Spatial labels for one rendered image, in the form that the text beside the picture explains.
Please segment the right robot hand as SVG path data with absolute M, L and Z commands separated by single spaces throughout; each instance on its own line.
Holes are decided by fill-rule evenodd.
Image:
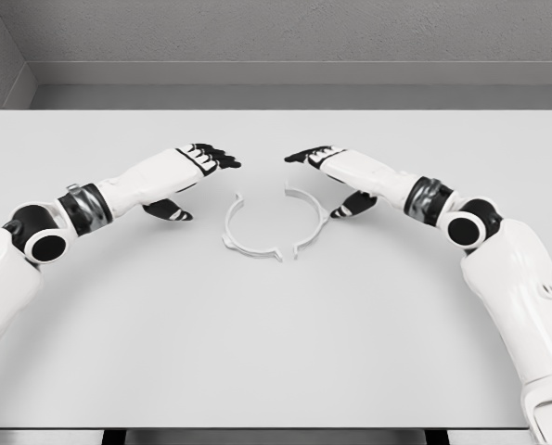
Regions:
M 356 216 L 374 207 L 378 201 L 372 193 L 360 189 L 360 185 L 365 184 L 368 171 L 366 161 L 356 151 L 335 146 L 318 146 L 293 153 L 285 157 L 284 161 L 309 164 L 326 176 L 354 189 L 349 197 L 331 211 L 330 217 L 333 219 Z

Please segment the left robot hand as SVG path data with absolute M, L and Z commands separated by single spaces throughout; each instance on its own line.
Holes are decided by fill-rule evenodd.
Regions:
M 191 188 L 218 170 L 240 167 L 241 163 L 234 156 L 209 144 L 196 143 L 164 150 L 135 167 L 143 181 L 135 190 L 137 202 L 156 218 L 171 222 L 191 221 L 192 214 L 170 196 Z

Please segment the white pipe clamp half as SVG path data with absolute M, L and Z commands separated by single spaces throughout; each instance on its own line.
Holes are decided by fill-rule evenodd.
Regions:
M 264 218 L 249 210 L 243 195 L 236 192 L 234 201 L 225 213 L 222 241 L 226 248 L 254 260 L 283 261 L 283 254 L 267 234 Z
M 320 201 L 311 193 L 302 190 L 288 182 L 284 184 L 284 193 L 286 197 L 294 197 L 306 203 L 315 213 L 315 223 L 309 235 L 293 244 L 293 258 L 297 260 L 301 252 L 312 246 L 321 235 L 324 227 L 329 222 L 329 212 L 323 207 Z

